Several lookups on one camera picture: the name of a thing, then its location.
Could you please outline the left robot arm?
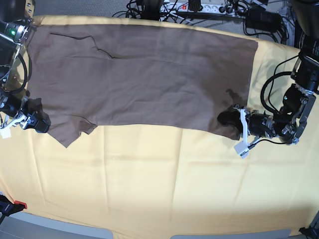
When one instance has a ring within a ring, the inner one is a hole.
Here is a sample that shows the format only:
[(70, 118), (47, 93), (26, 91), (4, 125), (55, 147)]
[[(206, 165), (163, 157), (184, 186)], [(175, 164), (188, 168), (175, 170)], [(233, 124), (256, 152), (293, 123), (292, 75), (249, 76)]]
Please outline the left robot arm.
[[(271, 142), (275, 137), (279, 138), (279, 144), (297, 143), (319, 94), (319, 2), (294, 0), (292, 7), (303, 31), (300, 52), (292, 71), (274, 74), (262, 86), (260, 100), (269, 114), (234, 105), (233, 110), (222, 112), (217, 118), (223, 126), (235, 127), (243, 139), (255, 136), (256, 140), (248, 144), (248, 148), (261, 141)], [(290, 76), (294, 83), (285, 92), (283, 105), (277, 110), (265, 101), (265, 91), (282, 76)]]

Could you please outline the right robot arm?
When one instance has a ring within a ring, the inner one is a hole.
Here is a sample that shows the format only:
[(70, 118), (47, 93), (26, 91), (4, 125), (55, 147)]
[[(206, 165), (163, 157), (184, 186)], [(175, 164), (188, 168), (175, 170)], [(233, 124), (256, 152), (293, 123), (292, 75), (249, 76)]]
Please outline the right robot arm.
[[(28, 95), (19, 98), (30, 79), (31, 67), (27, 67), (21, 50), (30, 36), (33, 24), (34, 0), (2, 0), (0, 2), (0, 111), (5, 118), (0, 119), (0, 135), (11, 137), (10, 129), (34, 129), (37, 133), (47, 133), (50, 123), (30, 107)], [(6, 89), (16, 61), (23, 67), (23, 82), (16, 89)]]

